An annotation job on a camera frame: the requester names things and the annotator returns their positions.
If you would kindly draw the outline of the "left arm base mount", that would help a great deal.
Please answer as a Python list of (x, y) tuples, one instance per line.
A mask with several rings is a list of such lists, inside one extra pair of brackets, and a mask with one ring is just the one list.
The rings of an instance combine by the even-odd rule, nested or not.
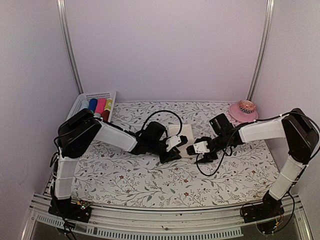
[(90, 206), (83, 207), (80, 204), (72, 203), (70, 199), (52, 199), (48, 213), (66, 220), (88, 223), (91, 217), (92, 208)]

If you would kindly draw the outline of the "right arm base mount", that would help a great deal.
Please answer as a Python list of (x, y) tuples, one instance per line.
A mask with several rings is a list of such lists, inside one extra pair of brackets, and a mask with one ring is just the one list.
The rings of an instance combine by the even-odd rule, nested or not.
[(258, 231), (263, 235), (276, 232), (284, 218), (284, 208), (281, 200), (263, 199), (262, 203), (245, 203), (240, 209), (240, 215), (245, 223), (258, 222)]

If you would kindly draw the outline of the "cream white towel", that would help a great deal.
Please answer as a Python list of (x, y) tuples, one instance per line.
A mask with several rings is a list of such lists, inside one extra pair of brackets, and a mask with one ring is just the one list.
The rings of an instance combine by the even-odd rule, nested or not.
[[(168, 135), (171, 137), (173, 135), (176, 135), (180, 129), (180, 125), (174, 125), (170, 124), (167, 127), (168, 130)], [(192, 130), (192, 125), (191, 124), (183, 124), (182, 125), (182, 130), (179, 134), (180, 136), (186, 136), (187, 138), (187, 143), (179, 146), (177, 149), (180, 151), (179, 155), (182, 158), (190, 158), (190, 156), (187, 154), (187, 147), (191, 146), (194, 144), (194, 136), (193, 136), (193, 130)]]

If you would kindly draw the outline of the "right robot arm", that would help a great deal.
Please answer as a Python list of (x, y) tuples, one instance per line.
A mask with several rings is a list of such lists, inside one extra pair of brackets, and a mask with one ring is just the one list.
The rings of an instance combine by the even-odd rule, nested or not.
[(274, 120), (236, 126), (227, 104), (204, 108), (193, 115), (197, 136), (203, 145), (197, 177), (202, 204), (213, 192), (214, 205), (261, 200), (266, 192), (273, 198), (292, 189), (310, 204), (320, 196), (320, 179), (311, 184), (311, 160), (319, 160), (319, 131), (295, 110)]

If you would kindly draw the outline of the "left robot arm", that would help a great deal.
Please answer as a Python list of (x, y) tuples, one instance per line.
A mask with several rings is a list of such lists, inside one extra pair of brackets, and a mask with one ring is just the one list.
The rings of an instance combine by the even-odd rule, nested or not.
[(138, 132), (124, 130), (101, 117), (96, 117), (89, 109), (83, 109), (66, 120), (58, 128), (54, 139), (57, 146), (56, 175), (53, 195), (57, 198), (55, 209), (63, 216), (74, 213), (74, 205), (68, 201), (74, 171), (79, 158), (87, 151), (93, 141), (117, 147), (133, 155), (151, 153), (159, 156), (162, 164), (181, 159), (178, 147), (188, 142), (182, 130), (169, 136), (164, 125), (146, 120)]

